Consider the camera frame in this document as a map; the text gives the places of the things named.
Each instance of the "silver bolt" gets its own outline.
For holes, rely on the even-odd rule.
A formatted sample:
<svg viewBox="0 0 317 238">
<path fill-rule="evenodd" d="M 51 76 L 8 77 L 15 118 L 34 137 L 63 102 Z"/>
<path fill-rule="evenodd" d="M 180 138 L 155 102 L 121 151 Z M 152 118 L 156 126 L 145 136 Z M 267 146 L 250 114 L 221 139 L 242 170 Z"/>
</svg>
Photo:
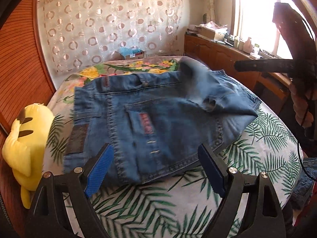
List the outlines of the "silver bolt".
<svg viewBox="0 0 317 238">
<path fill-rule="evenodd" d="M 268 178 L 266 172 L 261 172 L 261 177 L 263 177 L 264 179 Z"/>
<path fill-rule="evenodd" d="M 74 172 L 75 173 L 81 173 L 82 172 L 82 168 L 81 167 L 76 167 L 75 169 L 74 169 Z"/>
<path fill-rule="evenodd" d="M 45 172 L 44 174 L 43 174 L 43 177 L 44 178 L 49 178 L 51 176 L 51 172 Z"/>
<path fill-rule="evenodd" d="M 232 173 L 232 174 L 236 174 L 238 172 L 238 169 L 235 168 L 235 167 L 230 167 L 229 168 L 229 172 Z"/>
</svg>

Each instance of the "jeans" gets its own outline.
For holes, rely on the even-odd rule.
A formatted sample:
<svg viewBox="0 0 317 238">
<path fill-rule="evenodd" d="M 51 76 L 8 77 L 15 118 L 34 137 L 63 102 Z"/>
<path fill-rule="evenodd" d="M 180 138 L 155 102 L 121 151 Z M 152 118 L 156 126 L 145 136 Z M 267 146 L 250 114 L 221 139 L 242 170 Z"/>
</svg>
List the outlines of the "jeans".
<svg viewBox="0 0 317 238">
<path fill-rule="evenodd" d="M 176 72 L 97 78 L 75 89 L 64 171 L 82 167 L 111 143 L 115 158 L 105 185 L 178 174 L 199 164 L 201 143 L 217 154 L 237 140 L 257 117 L 260 102 L 224 71 L 193 59 Z"/>
<path fill-rule="evenodd" d="M 317 158 L 304 158 L 303 166 L 310 176 L 314 178 L 317 177 Z M 294 209 L 301 210 L 306 204 L 308 204 L 313 194 L 314 183 L 315 182 L 302 170 L 297 185 L 290 197 L 290 201 Z"/>
</svg>

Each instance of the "pikachu plush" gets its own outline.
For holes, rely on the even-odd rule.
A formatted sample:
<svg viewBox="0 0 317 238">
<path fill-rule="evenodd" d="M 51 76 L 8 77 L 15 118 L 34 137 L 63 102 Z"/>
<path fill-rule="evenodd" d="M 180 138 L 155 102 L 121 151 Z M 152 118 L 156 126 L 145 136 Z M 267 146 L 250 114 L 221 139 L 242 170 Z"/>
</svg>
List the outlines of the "pikachu plush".
<svg viewBox="0 0 317 238">
<path fill-rule="evenodd" d="M 2 148 L 2 156 L 21 185 L 21 199 L 31 206 L 30 191 L 35 191 L 42 177 L 43 156 L 53 113 L 44 105 L 25 107 L 12 124 Z"/>
</svg>

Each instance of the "bed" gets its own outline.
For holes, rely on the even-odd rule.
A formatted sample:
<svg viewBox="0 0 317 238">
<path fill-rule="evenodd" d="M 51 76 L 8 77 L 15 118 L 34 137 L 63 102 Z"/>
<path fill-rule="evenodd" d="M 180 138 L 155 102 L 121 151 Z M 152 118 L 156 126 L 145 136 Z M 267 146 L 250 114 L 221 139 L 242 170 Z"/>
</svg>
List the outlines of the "bed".
<svg viewBox="0 0 317 238">
<path fill-rule="evenodd" d="M 103 75 L 173 71 L 181 58 L 112 61 L 69 76 L 48 104 L 55 118 L 44 155 L 43 172 L 51 171 L 54 175 L 63 173 L 63 152 L 73 126 L 75 87 Z M 297 141 L 264 103 L 260 105 L 258 115 L 221 156 L 228 166 L 236 167 L 242 173 L 258 175 L 259 172 L 267 172 L 283 207 L 300 174 Z M 71 202 L 67 194 L 64 196 L 73 231 L 83 237 Z M 229 236 L 237 234 L 247 198 L 247 195 L 243 195 Z M 102 188 L 91 198 L 103 226 L 111 237 L 116 238 L 197 238 L 207 227 L 220 201 L 201 166 L 150 185 Z"/>
</svg>

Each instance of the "wall covering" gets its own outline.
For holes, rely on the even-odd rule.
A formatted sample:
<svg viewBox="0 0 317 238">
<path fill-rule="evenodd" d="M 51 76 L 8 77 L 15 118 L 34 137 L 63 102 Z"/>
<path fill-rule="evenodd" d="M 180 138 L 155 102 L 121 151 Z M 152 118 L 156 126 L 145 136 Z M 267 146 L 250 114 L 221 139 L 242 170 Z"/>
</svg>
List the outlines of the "wall covering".
<svg viewBox="0 0 317 238">
<path fill-rule="evenodd" d="M 47 65 L 62 73 L 118 60 L 122 47 L 178 55 L 182 9 L 183 0 L 40 0 Z"/>
</svg>

